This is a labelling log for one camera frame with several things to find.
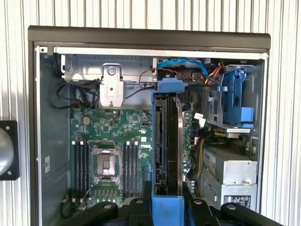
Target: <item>yellow wire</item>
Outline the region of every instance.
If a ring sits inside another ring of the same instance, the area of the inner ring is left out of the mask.
[[[199,178],[202,174],[203,170],[203,147],[204,147],[205,139],[201,140],[200,148],[199,148],[199,159],[198,159],[198,174],[197,178]]]

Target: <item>round speaker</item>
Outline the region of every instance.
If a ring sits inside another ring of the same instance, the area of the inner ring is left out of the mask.
[[[0,176],[11,166],[14,160],[14,145],[10,136],[0,128]]]

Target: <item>black speaker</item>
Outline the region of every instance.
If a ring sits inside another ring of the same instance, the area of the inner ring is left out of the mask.
[[[0,181],[20,177],[18,124],[0,121]]]

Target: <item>metal bracket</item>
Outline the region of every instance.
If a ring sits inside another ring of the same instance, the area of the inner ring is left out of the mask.
[[[267,53],[261,53],[261,58],[263,60],[267,60],[269,58],[269,55]]]
[[[183,117],[179,97],[175,104],[178,110],[178,195],[182,195]]]
[[[123,89],[120,67],[118,65],[104,66],[99,89],[101,105],[120,107],[123,102]]]

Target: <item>blue drive cage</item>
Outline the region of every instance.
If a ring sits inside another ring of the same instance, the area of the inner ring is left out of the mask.
[[[221,86],[216,87],[210,101],[206,101],[207,122],[224,128],[252,129],[254,108],[245,105],[244,84],[248,80],[248,69],[239,69],[220,75]]]
[[[182,93],[184,92],[184,83],[176,78],[165,78],[158,81],[158,90],[154,91],[151,96],[152,102],[152,127],[153,127],[153,140],[152,146],[155,147],[155,96],[158,94],[167,93]],[[152,173],[152,205],[151,213],[155,226],[184,226],[184,197],[171,196],[171,195],[156,195],[156,152],[153,151],[153,173]]]
[[[253,128],[252,107],[242,105],[243,83],[247,80],[247,69],[224,74],[222,86],[232,87],[232,91],[222,92],[223,122],[242,128]]]

